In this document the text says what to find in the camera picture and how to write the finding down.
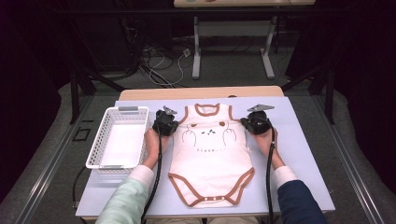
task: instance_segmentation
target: navy sleeve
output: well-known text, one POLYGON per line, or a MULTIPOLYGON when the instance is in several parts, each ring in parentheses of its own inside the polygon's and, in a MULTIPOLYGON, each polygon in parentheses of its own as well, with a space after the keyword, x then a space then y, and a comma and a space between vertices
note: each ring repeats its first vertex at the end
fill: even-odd
POLYGON ((303 181, 286 182, 277 190, 277 195, 284 224, 328 223, 303 181))

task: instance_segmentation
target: table leg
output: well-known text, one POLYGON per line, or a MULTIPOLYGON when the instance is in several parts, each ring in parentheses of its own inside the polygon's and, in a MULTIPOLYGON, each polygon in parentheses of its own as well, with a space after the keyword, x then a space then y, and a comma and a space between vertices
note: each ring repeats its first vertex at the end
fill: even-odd
POLYGON ((274 36, 274 30, 275 30, 274 21, 276 21, 276 17, 273 17, 272 21, 270 22, 267 38, 265 40, 265 47, 264 47, 264 49, 260 49, 260 52, 262 54, 262 62, 264 63, 265 73, 267 74, 268 79, 275 78, 274 71, 272 69, 272 65, 270 62, 270 58, 268 57, 268 53, 269 53, 270 47, 271 47, 272 38, 274 36))
POLYGON ((192 66, 192 78, 198 79, 200 68, 201 68, 201 50, 199 48, 199 33, 198 33, 198 18, 194 17, 194 45, 195 45, 195 54, 194 54, 194 64, 192 66))

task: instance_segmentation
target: white box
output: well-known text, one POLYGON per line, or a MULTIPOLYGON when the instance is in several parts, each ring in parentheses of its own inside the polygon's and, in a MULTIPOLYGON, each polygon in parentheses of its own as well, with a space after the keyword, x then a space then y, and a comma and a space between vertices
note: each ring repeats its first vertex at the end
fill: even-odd
POLYGON ((148 127, 148 107, 108 108, 93 141, 87 168, 101 173, 131 172, 143 160, 148 127))

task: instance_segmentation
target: brown trim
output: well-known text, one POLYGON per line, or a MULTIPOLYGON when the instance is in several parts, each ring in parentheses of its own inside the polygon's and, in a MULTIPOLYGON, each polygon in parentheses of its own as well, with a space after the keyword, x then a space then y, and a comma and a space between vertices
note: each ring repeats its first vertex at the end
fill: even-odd
POLYGON ((228 107, 228 117, 230 117, 230 120, 241 122, 241 119, 235 119, 233 117, 233 106, 232 105, 229 105, 229 107, 228 107))
POLYGON ((169 178, 170 178, 170 180, 172 182, 172 185, 176 189, 178 197, 180 197, 180 199, 183 201, 184 204, 186 204, 186 205, 188 205, 190 207, 193 207, 196 204, 198 204, 198 203, 200 203, 200 202, 205 200, 205 198, 203 196, 201 196, 198 193, 198 191, 196 191, 195 188, 192 187, 192 184, 190 184, 190 182, 186 178, 184 178, 183 176, 169 173, 169 178), (192 192, 192 194, 197 198, 193 203, 190 203, 190 204, 187 203, 186 199, 184 198, 183 194, 181 193, 180 189, 178 188, 177 183, 175 182, 174 178, 183 181, 184 184, 186 184, 187 188, 189 188, 190 191, 192 192))
POLYGON ((246 173, 242 174, 241 177, 239 177, 238 181, 236 182, 235 186, 233 189, 230 190, 228 194, 226 194, 226 199, 228 202, 232 203, 233 205, 239 204, 241 201, 242 193, 244 192, 245 187, 247 184, 250 182, 251 178, 254 176, 254 168, 250 168, 246 173), (240 188, 238 191, 238 196, 236 197, 236 201, 231 199, 231 197, 235 194, 235 192, 240 188))
POLYGON ((178 123, 179 124, 183 123, 186 120, 188 115, 189 115, 189 109, 187 106, 184 106, 184 117, 183 117, 183 119, 179 120, 178 123))
POLYGON ((230 190, 230 192, 228 194, 226 194, 224 196, 218 195, 218 196, 204 197, 201 194, 199 194, 198 191, 196 191, 196 189, 192 186, 192 184, 190 184, 190 182, 186 178, 184 178, 181 175, 169 173, 169 178, 177 192, 178 197, 181 199, 181 201, 184 204, 186 204, 187 206, 190 206, 190 207, 194 207, 196 204, 201 203, 201 202, 216 201, 216 200, 222 199, 222 198, 224 198, 224 200, 228 201, 232 205, 237 205, 241 201, 242 193, 245 189, 245 186, 250 182, 250 180, 253 178, 253 176, 254 176, 254 168, 252 167, 248 171, 246 171, 244 174, 242 174, 241 177, 238 178, 238 181, 236 181, 235 185, 233 186, 233 188, 230 190), (197 198, 194 202, 192 202, 190 204, 187 203, 186 199, 184 198, 183 194, 181 193, 180 189, 178 188, 175 179, 179 179, 179 180, 183 181, 184 184, 186 184, 186 186, 190 189, 192 194, 197 198), (236 201, 234 201, 231 197, 236 193, 236 191, 238 189, 239 189, 239 191, 237 192, 238 196, 236 197, 236 201))
POLYGON ((195 111, 197 112, 198 115, 202 116, 202 117, 209 117, 209 116, 215 116, 219 113, 220 111, 220 104, 216 104, 216 105, 200 105, 200 104, 195 104, 194 105, 195 111), (216 108, 216 111, 213 113, 207 113, 204 114, 199 110, 199 107, 213 107, 216 108))

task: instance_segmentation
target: hand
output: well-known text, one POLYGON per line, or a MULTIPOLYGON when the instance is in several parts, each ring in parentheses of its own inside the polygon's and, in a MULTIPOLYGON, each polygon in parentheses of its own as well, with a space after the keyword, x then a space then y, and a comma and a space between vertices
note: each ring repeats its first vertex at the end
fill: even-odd
MULTIPOLYGON (((273 155, 272 155, 272 167, 274 168, 274 170, 276 170, 277 168, 284 166, 285 162, 282 161, 282 158, 279 155, 279 152, 277 151, 277 130, 274 128, 274 135, 275 135, 275 147, 274 147, 274 151, 273 151, 273 155)), ((262 151, 262 154, 264 154, 264 156, 266 158, 268 158, 268 155, 270 153, 270 146, 272 143, 272 130, 268 130, 265 133, 262 134, 252 134, 251 136, 254 138, 254 140, 256 140, 257 145, 259 146, 260 150, 262 151)))
MULTIPOLYGON (((148 153, 148 156, 142 162, 142 164, 152 170, 158 161, 158 152, 160 149, 159 136, 153 129, 150 128, 145 133, 145 141, 146 141, 146 151, 148 153)), ((166 147, 168 146, 168 141, 169 141, 168 136, 165 136, 161 139, 163 152, 166 150, 166 147)))

